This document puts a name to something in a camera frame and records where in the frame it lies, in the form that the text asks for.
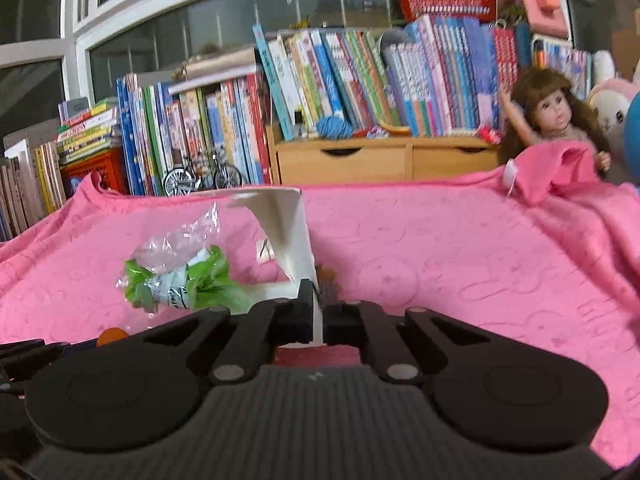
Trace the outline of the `green white candy wrapper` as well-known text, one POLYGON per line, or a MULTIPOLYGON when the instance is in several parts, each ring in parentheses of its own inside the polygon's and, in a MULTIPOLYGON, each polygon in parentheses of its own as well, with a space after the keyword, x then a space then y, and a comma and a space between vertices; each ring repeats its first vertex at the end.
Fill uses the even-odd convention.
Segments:
POLYGON ((230 263, 217 245, 203 247, 182 266, 163 273, 129 259, 116 287, 134 308, 149 314, 163 308, 198 311, 224 307, 232 314, 250 310, 250 298, 232 280, 230 263))

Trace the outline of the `orange peel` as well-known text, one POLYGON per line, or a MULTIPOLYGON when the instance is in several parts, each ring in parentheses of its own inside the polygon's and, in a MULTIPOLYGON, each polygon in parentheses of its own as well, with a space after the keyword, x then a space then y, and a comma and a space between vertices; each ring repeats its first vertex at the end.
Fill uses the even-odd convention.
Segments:
POLYGON ((128 337, 129 334, 126 332, 126 330, 123 330, 119 327, 111 327, 104 330, 104 332, 98 338, 96 338, 96 345, 98 347, 103 347, 107 344, 112 344, 113 342, 127 339, 128 337))

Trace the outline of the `clear plastic bag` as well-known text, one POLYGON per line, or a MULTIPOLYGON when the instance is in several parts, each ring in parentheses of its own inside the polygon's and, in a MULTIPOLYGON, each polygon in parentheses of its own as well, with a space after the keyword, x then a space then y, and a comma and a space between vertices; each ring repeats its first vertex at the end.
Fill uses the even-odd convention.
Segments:
POLYGON ((154 274, 167 273, 186 264, 202 249, 217 245, 219 234, 219 212, 213 204, 191 223, 151 236, 134 250, 131 259, 154 274))

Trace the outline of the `row of books beside crate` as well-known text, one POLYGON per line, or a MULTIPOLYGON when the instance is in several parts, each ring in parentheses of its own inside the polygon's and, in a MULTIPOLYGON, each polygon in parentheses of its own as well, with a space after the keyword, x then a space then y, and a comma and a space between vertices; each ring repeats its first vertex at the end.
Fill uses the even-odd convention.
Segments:
POLYGON ((1 241, 12 240, 52 212, 67 197, 56 142, 32 148, 21 140, 1 157, 1 241))

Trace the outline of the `left row of upright books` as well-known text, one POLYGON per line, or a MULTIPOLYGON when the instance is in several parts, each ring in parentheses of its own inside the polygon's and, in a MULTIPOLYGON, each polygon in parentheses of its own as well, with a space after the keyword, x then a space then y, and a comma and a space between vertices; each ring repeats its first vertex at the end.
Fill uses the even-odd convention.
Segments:
POLYGON ((166 174, 214 148, 243 185, 272 184, 270 95, 254 47, 203 52, 172 72, 129 73, 115 88, 129 193, 166 196, 166 174))

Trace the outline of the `stack of flat books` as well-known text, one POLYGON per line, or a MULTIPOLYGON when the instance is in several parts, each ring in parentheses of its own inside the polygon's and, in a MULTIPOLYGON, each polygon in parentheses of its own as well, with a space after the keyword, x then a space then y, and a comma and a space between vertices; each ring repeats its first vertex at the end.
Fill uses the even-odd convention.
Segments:
POLYGON ((56 151, 62 166, 122 145, 117 100, 105 98, 58 128, 56 151))

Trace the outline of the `row of tall blue books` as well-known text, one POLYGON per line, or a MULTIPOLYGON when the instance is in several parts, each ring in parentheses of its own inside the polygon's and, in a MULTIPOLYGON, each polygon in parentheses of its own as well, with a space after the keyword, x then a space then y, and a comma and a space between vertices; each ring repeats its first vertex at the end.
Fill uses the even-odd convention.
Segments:
POLYGON ((512 88, 530 62, 528 38, 518 26, 442 14, 424 14, 384 32, 374 53, 400 125, 383 127, 408 136, 477 136, 500 143, 506 126, 498 91, 512 88))

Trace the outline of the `row of books on organizer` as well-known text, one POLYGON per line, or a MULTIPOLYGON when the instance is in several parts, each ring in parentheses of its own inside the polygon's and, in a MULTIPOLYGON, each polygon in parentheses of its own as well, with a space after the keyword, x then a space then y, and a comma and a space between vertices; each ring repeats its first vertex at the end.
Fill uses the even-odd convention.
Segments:
POLYGON ((317 139, 320 118, 336 116, 354 135, 406 136, 382 59, 381 37, 353 27, 265 32, 253 26, 271 110, 287 141, 317 139))

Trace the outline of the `pink bunny pattern cloth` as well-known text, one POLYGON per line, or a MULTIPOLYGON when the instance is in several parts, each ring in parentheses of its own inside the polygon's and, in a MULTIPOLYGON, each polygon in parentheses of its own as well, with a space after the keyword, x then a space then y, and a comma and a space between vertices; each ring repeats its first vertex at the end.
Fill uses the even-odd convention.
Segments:
POLYGON ((195 312, 116 287, 153 235, 213 204, 242 287, 286 276, 219 192, 125 196, 92 174, 1 247, 1 344, 70 346, 1 409, 15 479, 634 479, 639 474, 639 196, 574 144, 442 183, 301 190, 321 294, 424 307, 486 330, 425 385, 351 346, 287 344, 213 385, 144 335, 195 312), (96 345, 119 327, 127 339, 96 345))

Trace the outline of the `miniature black bicycle model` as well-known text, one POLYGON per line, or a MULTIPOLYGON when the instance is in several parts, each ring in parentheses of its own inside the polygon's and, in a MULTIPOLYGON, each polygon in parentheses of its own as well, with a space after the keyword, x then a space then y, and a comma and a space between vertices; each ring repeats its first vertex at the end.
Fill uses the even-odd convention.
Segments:
POLYGON ((187 157, 164 177, 166 196, 186 196, 195 192, 239 188, 243 185, 240 170, 231 165, 224 150, 187 157))

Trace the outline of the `wooden drawer organizer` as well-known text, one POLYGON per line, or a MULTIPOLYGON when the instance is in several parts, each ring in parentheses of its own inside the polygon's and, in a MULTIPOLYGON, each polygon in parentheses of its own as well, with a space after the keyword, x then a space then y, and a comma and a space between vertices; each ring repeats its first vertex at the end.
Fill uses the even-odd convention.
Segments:
POLYGON ((329 185, 449 180, 498 166, 498 151, 476 136, 287 141, 267 127, 273 182, 329 185))

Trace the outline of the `blue yarn ball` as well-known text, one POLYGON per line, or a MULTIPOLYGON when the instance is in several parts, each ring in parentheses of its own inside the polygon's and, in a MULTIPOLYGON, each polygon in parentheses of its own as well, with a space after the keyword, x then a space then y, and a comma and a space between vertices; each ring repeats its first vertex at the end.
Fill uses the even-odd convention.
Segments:
POLYGON ((331 141, 350 139, 354 135, 354 128, 336 116, 320 118, 316 123, 316 130, 321 139, 331 141))

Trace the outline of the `brown haired doll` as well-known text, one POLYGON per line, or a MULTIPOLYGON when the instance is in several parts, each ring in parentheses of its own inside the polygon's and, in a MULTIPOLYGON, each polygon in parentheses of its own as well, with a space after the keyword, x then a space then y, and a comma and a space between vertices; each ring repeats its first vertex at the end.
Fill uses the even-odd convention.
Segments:
POLYGON ((596 112, 574 96, 572 83, 561 73, 550 68, 526 68, 512 89, 500 88, 499 100, 506 127, 498 148, 501 165, 536 144, 578 141, 590 146, 600 176, 610 170, 610 144, 596 112))

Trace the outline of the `blue Doraemon plush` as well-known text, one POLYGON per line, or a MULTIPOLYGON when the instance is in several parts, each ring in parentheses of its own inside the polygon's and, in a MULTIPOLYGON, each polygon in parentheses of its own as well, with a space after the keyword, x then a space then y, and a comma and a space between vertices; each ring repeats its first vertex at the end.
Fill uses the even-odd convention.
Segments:
POLYGON ((624 159, 634 180, 640 179, 640 93, 634 96, 627 110, 623 134, 624 159))

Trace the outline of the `white pink bunny plush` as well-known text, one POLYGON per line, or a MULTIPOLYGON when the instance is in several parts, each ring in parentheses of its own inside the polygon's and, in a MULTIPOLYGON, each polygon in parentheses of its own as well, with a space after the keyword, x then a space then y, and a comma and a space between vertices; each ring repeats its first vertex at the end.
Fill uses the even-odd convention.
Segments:
POLYGON ((598 123, 611 150, 611 168, 606 180, 614 184, 634 182, 624 159, 624 127, 632 100, 639 93, 635 82, 616 76, 612 54, 601 50, 593 55, 594 87, 587 103, 597 115, 598 123))

